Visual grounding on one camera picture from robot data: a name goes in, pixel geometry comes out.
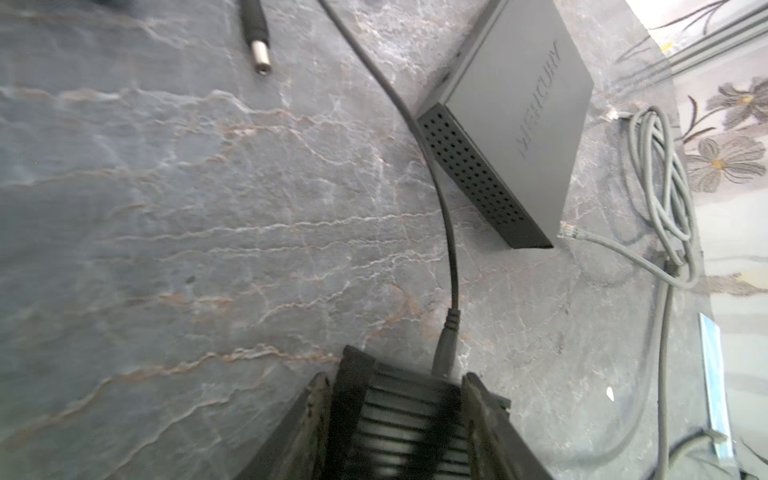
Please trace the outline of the black power adapter with cable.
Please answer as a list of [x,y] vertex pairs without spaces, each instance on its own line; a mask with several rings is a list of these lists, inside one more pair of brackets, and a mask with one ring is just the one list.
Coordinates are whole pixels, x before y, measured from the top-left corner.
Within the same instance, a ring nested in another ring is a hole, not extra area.
[[459,342],[461,323],[460,279],[455,230],[450,215],[450,209],[447,205],[440,182],[437,178],[437,162],[434,158],[431,147],[427,144],[423,134],[420,132],[418,123],[413,118],[413,115],[410,113],[406,103],[398,94],[396,89],[386,79],[385,75],[378,68],[375,62],[368,56],[364,48],[354,37],[353,33],[344,25],[343,21],[334,11],[330,3],[325,0],[319,0],[318,3],[324,13],[336,27],[338,32],[342,35],[347,45],[352,49],[356,57],[360,60],[360,62],[372,75],[374,80],[382,88],[386,96],[389,98],[389,100],[392,102],[402,117],[402,120],[413,136],[421,156],[424,159],[425,165],[429,171],[443,221],[450,278],[450,307],[447,310],[446,319],[444,321],[433,356],[431,374],[435,377],[447,379],[452,375],[457,359],[457,347]]

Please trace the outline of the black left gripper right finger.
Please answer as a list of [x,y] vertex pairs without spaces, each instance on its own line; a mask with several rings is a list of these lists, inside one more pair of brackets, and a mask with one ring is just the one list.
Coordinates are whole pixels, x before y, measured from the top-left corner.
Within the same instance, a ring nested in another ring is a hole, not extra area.
[[461,414],[472,479],[553,479],[510,423],[507,412],[472,372],[462,378]]

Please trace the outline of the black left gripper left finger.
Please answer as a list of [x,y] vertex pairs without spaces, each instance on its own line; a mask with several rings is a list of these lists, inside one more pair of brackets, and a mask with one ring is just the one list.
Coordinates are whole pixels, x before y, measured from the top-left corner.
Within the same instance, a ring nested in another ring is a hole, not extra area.
[[236,479],[320,479],[331,416],[332,389],[316,374]]

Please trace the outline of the black ribbed network switch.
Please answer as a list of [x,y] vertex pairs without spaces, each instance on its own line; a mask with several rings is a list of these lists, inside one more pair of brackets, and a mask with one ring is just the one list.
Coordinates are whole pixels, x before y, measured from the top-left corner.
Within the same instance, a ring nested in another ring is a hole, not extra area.
[[346,346],[321,477],[468,479],[460,387]]

